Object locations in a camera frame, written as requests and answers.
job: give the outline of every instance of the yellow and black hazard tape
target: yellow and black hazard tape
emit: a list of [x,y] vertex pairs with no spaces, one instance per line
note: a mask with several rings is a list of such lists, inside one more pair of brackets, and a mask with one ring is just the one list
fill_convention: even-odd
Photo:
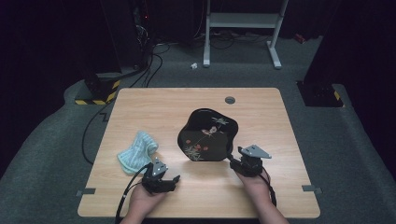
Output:
[[111,91],[108,93],[107,98],[102,98],[102,99],[95,99],[92,97],[92,99],[75,99],[75,102],[77,105],[106,105],[111,103],[114,98],[116,97],[117,93],[117,88],[120,85],[120,81],[114,82]]

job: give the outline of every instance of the dark background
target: dark background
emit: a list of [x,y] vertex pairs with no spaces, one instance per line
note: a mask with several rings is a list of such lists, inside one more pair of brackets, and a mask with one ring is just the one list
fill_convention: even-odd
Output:
[[[176,29],[169,22],[169,29],[182,31],[183,25],[191,24],[197,28],[202,1],[169,1],[175,5],[173,10],[187,7],[194,14]],[[120,46],[110,38],[112,31],[101,1],[82,2],[1,3],[1,175],[30,132],[64,104],[64,90],[84,78],[76,55],[67,47],[65,33],[76,31],[73,34],[77,34],[86,55],[83,60],[94,73],[122,70],[116,51]],[[272,12],[279,6],[278,1],[247,4],[235,0],[224,1],[224,4],[213,1],[212,8],[224,12],[235,9]],[[324,35],[311,65],[313,69],[307,74],[308,80],[345,85],[365,131],[393,176],[396,173],[393,164],[396,159],[393,118],[396,59],[392,39],[396,34],[395,9],[392,0],[295,0],[289,2],[280,32],[280,37],[293,38],[300,34],[307,40]],[[65,30],[63,15],[74,18],[79,28]],[[124,16],[125,20],[133,19],[132,13]]]

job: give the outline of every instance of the floral design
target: floral design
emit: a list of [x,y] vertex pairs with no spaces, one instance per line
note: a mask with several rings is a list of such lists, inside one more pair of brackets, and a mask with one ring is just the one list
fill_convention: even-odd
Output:
[[[192,144],[191,146],[186,146],[184,148],[184,152],[187,157],[189,157],[192,161],[201,161],[203,158],[201,158],[201,151],[207,151],[209,150],[209,146],[201,146],[200,142],[207,138],[207,137],[214,137],[212,134],[213,133],[222,133],[220,131],[221,125],[226,125],[228,122],[224,118],[212,118],[212,120],[215,122],[215,125],[212,126],[209,130],[202,129],[201,132],[204,134],[202,138],[200,138],[197,142]],[[190,144],[191,140],[188,139],[186,140],[186,144]]]

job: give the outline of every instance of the gray carpet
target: gray carpet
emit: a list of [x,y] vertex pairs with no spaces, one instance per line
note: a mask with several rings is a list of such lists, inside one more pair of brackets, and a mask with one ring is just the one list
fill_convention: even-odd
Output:
[[[216,48],[231,42],[213,41]],[[212,48],[210,68],[202,67],[203,48],[159,46],[163,65],[149,83],[158,87],[275,87],[282,94],[291,126],[317,194],[321,215],[290,223],[396,223],[396,185],[363,130],[342,85],[334,85],[345,107],[306,107],[296,81],[303,80],[320,39],[301,45],[278,39],[282,69],[275,70],[263,41],[235,41]],[[198,63],[192,70],[191,64]],[[151,74],[160,65],[154,57]],[[127,88],[138,76],[121,81]],[[143,78],[134,86],[141,87]],[[65,93],[65,105],[26,139],[0,182],[0,223],[113,223],[114,218],[86,218],[77,213],[79,189],[91,166],[81,154],[81,139],[100,105],[75,105],[82,82]],[[109,116],[112,105],[104,112]],[[97,116],[85,135],[94,160],[106,122]],[[148,219],[146,223],[258,223],[257,220]]]

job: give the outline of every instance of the table leg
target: table leg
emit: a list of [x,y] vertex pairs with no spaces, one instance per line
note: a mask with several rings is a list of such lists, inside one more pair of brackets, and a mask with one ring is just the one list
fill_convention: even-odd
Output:
[[209,67],[209,66],[210,66],[210,0],[207,0],[204,67]]
[[282,68],[282,64],[280,63],[279,57],[277,56],[277,53],[276,53],[276,50],[275,50],[275,44],[276,44],[277,37],[279,36],[279,30],[280,30],[280,27],[282,25],[283,18],[285,17],[285,11],[286,11],[286,7],[288,5],[288,2],[289,2],[289,0],[284,0],[283,1],[282,7],[281,7],[280,12],[279,12],[279,16],[277,17],[277,20],[276,20],[276,26],[275,26],[273,38],[272,38],[271,41],[267,41],[267,47],[268,47],[268,49],[270,51],[271,58],[273,60],[275,69],[281,69]]

